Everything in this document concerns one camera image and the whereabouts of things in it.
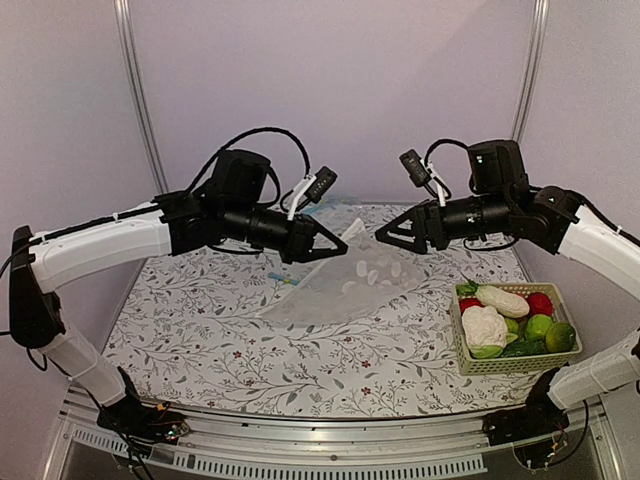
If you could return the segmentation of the frosted white zip top bag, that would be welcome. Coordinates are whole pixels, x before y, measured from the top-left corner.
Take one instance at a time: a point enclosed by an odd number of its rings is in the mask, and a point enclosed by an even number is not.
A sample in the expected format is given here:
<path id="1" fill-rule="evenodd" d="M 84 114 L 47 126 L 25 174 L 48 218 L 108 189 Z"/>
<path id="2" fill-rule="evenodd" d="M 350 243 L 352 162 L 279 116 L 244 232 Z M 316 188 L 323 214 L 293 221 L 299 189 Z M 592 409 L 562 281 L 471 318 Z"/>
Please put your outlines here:
<path id="1" fill-rule="evenodd" d="M 369 236 L 358 218 L 346 230 L 345 255 L 324 260 L 261 317 L 280 326 L 346 323 L 373 314 L 407 293 L 426 275 L 389 246 Z"/>

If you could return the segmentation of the white toy cauliflower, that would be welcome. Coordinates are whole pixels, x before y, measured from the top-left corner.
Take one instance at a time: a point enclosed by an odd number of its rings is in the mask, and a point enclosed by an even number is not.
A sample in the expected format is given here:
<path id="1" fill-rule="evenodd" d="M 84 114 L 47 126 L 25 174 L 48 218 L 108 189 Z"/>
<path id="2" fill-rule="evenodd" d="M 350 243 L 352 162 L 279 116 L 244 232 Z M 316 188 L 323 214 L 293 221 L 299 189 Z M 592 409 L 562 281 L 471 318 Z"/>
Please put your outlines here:
<path id="1" fill-rule="evenodd" d="M 474 358 L 499 357 L 507 345 L 507 324 L 492 307 L 472 306 L 461 317 L 467 347 Z"/>

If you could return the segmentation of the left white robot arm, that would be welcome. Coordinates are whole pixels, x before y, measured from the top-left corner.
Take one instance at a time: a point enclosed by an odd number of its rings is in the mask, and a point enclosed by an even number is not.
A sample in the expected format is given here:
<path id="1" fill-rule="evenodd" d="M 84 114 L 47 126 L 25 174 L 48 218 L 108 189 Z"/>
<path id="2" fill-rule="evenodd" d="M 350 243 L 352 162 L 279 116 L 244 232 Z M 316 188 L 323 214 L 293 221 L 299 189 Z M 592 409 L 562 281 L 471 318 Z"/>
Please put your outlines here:
<path id="1" fill-rule="evenodd" d="M 305 202 L 319 201 L 335 183 L 336 173 L 323 167 L 304 175 L 285 212 L 272 210 L 261 199 L 266 179 L 274 175 L 266 157 L 224 149 L 204 183 L 59 231 L 17 229 L 3 267 L 12 340 L 58 365 L 126 433 L 141 433 L 149 415 L 134 387 L 93 341 L 65 320 L 59 290 L 79 286 L 86 292 L 96 276 L 150 258 L 219 249 L 226 240 L 244 242 L 256 251 L 273 250 L 286 264 L 345 254 L 347 246 L 339 237 L 298 211 Z"/>

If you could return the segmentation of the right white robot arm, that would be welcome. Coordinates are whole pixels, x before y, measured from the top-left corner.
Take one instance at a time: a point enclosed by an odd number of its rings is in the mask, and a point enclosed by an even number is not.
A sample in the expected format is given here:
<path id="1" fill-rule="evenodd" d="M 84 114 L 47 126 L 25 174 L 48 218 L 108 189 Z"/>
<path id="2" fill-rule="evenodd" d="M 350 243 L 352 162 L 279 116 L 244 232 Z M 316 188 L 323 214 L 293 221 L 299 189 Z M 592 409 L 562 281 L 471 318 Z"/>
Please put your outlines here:
<path id="1" fill-rule="evenodd" d="M 457 146 L 470 164 L 470 196 L 453 200 L 442 187 L 431 156 L 440 146 Z M 552 424 L 556 409 L 610 393 L 639 379 L 639 329 L 620 319 L 639 299 L 639 240 L 609 220 L 585 195 L 559 186 L 530 183 L 520 147 L 514 140 L 467 145 L 454 139 L 435 141 L 424 155 L 410 150 L 400 162 L 416 187 L 431 194 L 381 227 L 376 238 L 424 255 L 445 250 L 454 240 L 483 240 L 503 234 L 525 241 L 550 259 L 535 268 L 569 288 L 571 306 L 584 301 L 581 318 L 589 326 L 611 319 L 625 329 L 610 346 L 597 344 L 590 356 L 545 375 L 532 402 L 517 415 L 517 427 L 537 436 Z"/>

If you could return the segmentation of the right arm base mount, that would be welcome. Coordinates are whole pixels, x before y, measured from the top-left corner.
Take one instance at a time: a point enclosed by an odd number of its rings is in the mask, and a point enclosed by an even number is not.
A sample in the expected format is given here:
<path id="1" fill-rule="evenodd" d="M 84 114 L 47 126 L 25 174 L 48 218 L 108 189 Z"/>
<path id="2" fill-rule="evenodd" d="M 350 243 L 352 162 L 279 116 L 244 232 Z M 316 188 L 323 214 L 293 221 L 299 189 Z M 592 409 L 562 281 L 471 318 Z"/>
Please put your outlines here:
<path id="1" fill-rule="evenodd" d="M 485 415 L 482 431 L 491 446 L 517 442 L 563 430 L 569 426 L 565 411 L 549 398 L 549 388 L 559 368 L 543 373 L 531 388 L 525 404 Z"/>

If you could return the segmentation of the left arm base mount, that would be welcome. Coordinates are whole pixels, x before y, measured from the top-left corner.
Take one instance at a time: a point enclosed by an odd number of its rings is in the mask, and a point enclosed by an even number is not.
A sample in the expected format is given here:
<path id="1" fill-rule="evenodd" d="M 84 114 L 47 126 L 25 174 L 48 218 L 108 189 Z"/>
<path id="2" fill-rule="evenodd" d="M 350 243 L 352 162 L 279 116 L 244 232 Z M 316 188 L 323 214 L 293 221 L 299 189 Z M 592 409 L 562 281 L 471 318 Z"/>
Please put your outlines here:
<path id="1" fill-rule="evenodd" d="M 146 443 L 176 444 L 189 433 L 186 417 L 171 408 L 170 402 L 145 406 L 129 375 L 117 368 L 125 385 L 125 396 L 111 406 L 101 406 L 97 418 L 99 427 Z"/>

